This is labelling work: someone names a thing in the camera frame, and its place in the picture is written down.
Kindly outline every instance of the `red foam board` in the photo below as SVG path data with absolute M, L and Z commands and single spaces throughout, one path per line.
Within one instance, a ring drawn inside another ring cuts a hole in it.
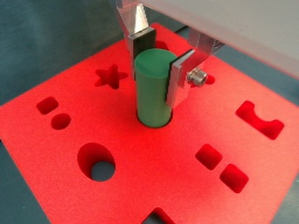
M 153 27 L 159 46 L 189 49 Z M 141 223 L 151 212 L 175 224 L 271 222 L 298 173 L 298 107 L 217 58 L 204 70 L 215 81 L 160 129 L 136 119 L 124 41 L 0 108 L 0 137 L 52 223 Z M 100 160 L 116 167 L 103 182 L 89 178 Z

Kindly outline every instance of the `star-shaped hole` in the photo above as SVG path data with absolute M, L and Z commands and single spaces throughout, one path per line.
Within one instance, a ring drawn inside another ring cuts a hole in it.
M 113 89 L 119 89 L 119 81 L 123 80 L 128 74 L 117 71 L 117 65 L 112 65 L 108 70 L 96 70 L 99 80 L 95 83 L 96 87 L 109 85 Z

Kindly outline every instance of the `circular hole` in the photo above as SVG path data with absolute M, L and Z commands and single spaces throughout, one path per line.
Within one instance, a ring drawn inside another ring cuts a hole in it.
M 68 114 L 57 114 L 51 119 L 51 126 L 56 130 L 65 129 L 71 124 L 71 116 Z
M 91 168 L 91 178 L 96 181 L 107 181 L 112 178 L 116 167 L 107 161 L 96 162 Z
M 116 171 L 116 163 L 108 149 L 99 143 L 87 143 L 79 149 L 79 168 L 95 181 L 107 181 Z

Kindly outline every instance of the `dark surface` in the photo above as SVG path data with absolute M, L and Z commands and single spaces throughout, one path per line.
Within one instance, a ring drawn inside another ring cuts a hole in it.
M 181 27 L 152 11 L 149 19 L 173 30 Z M 108 1 L 0 0 L 0 105 L 120 38 L 121 31 Z M 221 48 L 217 55 L 299 105 L 298 80 L 228 47 Z M 159 223 L 153 219 L 147 223 Z M 292 224 L 298 220 L 299 178 L 273 223 Z M 49 223 L 1 143 L 0 223 Z

